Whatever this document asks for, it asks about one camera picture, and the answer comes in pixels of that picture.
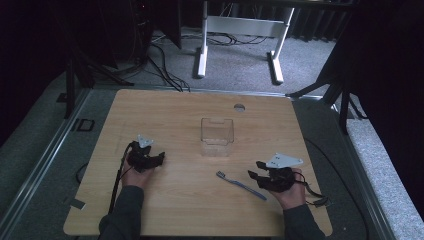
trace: wooden table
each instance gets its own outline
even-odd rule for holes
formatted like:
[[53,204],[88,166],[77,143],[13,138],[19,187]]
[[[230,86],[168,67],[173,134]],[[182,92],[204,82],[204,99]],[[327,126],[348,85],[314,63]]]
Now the wooden table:
[[[235,104],[243,104],[245,111],[236,111]],[[201,155],[200,122],[207,117],[233,119],[229,157]],[[142,235],[282,236],[281,207],[247,173],[253,170],[265,175],[255,162],[266,162],[276,152],[303,159],[300,168],[306,180],[320,192],[289,99],[120,90],[75,197],[86,205],[82,210],[71,207],[64,225],[67,234],[99,234],[98,223],[108,212],[120,159],[138,134],[154,139],[151,156],[166,152],[163,166],[156,169],[145,189]],[[218,178],[219,170],[268,200]],[[326,208],[310,208],[321,230],[330,235]]]

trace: gray sleeve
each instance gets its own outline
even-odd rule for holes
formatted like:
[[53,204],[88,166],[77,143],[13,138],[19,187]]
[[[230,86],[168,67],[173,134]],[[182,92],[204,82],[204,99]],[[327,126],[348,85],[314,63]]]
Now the gray sleeve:
[[285,240],[325,239],[306,204],[284,210]]
[[100,221],[99,239],[139,239],[143,200],[143,189],[136,186],[123,187],[113,212]]

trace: clear plastic container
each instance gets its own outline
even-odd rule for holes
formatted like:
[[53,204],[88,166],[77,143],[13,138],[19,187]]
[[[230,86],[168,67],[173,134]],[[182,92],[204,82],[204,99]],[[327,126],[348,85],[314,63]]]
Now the clear plastic container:
[[227,157],[234,142],[232,119],[202,118],[201,122],[202,156]]

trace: white stand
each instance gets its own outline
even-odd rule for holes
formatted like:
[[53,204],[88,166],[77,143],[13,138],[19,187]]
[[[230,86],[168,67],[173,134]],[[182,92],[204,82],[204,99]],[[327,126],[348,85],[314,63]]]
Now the white stand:
[[284,44],[284,39],[289,29],[290,20],[294,8],[287,8],[283,21],[268,21],[245,18],[208,16],[208,2],[203,3],[203,23],[202,23],[202,47],[200,49],[198,76],[206,76],[206,60],[208,56],[208,46],[206,45],[208,32],[219,32],[239,35],[252,35],[262,37],[278,38],[275,51],[270,52],[271,64],[275,80],[283,83],[283,74],[280,67],[280,52]]

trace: human hand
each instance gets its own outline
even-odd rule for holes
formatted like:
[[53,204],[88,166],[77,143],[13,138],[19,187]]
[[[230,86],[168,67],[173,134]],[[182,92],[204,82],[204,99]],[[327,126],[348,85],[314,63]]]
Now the human hand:
[[144,189],[147,186],[155,168],[147,169],[142,173],[137,172],[131,167],[125,159],[124,168],[122,170],[121,180],[122,186],[137,186]]
[[[292,170],[293,172],[302,173],[302,170],[298,168],[292,168]],[[302,180],[300,174],[294,174],[294,176],[296,180]],[[297,182],[295,182],[289,190],[284,192],[269,192],[278,200],[283,210],[295,208],[306,203],[305,186]]]

